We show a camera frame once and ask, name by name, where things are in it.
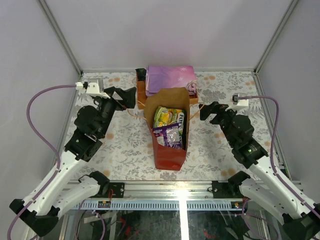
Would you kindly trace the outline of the wooden organizer tray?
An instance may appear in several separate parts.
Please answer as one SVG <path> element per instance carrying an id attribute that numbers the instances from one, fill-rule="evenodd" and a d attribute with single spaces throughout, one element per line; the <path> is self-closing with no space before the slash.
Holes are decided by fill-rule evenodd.
<path id="1" fill-rule="evenodd" d="M 145 108 L 145 102 L 147 100 L 146 95 L 146 81 L 138 81 L 136 75 L 136 92 L 137 92 L 137 106 L 139 110 Z"/>

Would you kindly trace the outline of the green Fox's candy bag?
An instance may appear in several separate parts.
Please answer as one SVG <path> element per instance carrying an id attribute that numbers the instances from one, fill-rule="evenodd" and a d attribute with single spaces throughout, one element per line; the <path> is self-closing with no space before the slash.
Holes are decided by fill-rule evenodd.
<path id="1" fill-rule="evenodd" d="M 182 109 L 159 106 L 154 114 L 153 128 L 181 123 L 185 119 L 186 114 L 187 112 Z"/>

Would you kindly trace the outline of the purple Fox's candy bag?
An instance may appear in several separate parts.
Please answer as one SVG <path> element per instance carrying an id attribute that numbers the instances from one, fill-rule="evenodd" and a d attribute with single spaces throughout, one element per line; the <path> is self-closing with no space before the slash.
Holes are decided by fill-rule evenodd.
<path id="1" fill-rule="evenodd" d="M 158 144 L 174 149 L 183 147 L 181 127 L 178 123 L 154 127 L 152 131 Z"/>

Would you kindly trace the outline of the red paper bag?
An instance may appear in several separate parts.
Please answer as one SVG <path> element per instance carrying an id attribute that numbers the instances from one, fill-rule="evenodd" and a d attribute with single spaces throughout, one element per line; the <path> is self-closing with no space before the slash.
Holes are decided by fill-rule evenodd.
<path id="1" fill-rule="evenodd" d="M 146 99 L 143 116 L 140 116 L 140 118 L 145 120 L 152 137 L 154 164 L 156 169 L 179 171 L 184 164 L 187 158 L 190 120 L 193 118 L 190 114 L 191 105 L 189 92 L 184 87 L 163 88 L 155 95 Z M 154 117 L 158 107 L 186 111 L 186 121 L 183 129 L 185 133 L 185 136 L 183 137 L 185 144 L 183 148 L 177 149 L 166 147 L 158 143 L 156 135 L 152 130 Z"/>

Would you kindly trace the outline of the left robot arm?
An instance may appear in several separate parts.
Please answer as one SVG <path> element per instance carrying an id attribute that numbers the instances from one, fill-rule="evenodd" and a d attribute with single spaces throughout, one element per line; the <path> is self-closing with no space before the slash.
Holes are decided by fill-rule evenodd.
<path id="1" fill-rule="evenodd" d="M 106 136 L 114 113 L 135 108 L 136 91 L 136 87 L 109 87 L 93 97 L 94 106 L 86 105 L 78 111 L 76 129 L 63 152 L 57 154 L 54 167 L 29 195 L 11 202 L 9 207 L 16 219 L 22 220 L 36 237 L 51 232 L 76 204 L 90 197 L 108 197 L 110 180 L 99 171 L 86 174 L 71 190 L 62 190 L 102 146 L 101 139 Z"/>

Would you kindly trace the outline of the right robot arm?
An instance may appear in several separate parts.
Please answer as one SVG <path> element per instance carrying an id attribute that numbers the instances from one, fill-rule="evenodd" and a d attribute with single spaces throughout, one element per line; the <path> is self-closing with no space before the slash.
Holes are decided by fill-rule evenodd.
<path id="1" fill-rule="evenodd" d="M 228 179 L 228 192 L 255 201 L 282 225 L 292 240 L 310 240 L 320 232 L 320 205 L 299 190 L 274 164 L 270 154 L 254 139 L 254 127 L 248 116 L 238 114 L 237 105 L 217 101 L 200 104 L 200 119 L 214 114 L 212 125 L 220 126 L 235 160 L 260 178 L 256 183 L 239 171 Z"/>

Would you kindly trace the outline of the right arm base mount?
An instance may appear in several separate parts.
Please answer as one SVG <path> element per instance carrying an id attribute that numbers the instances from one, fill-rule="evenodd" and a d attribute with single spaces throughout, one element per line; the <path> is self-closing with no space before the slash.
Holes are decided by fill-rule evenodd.
<path id="1" fill-rule="evenodd" d="M 215 199 L 241 199 L 239 187 L 227 181 L 212 181 L 212 194 Z"/>

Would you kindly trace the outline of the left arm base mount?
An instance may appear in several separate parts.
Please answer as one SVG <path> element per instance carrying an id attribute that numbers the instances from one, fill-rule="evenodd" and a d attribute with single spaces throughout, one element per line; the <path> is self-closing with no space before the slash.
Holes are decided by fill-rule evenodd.
<path id="1" fill-rule="evenodd" d="M 95 194 L 89 195 L 89 198 L 117 198 L 121 199 L 124 197 L 125 183 L 124 182 L 111 182 L 101 187 L 98 186 L 98 190 Z"/>

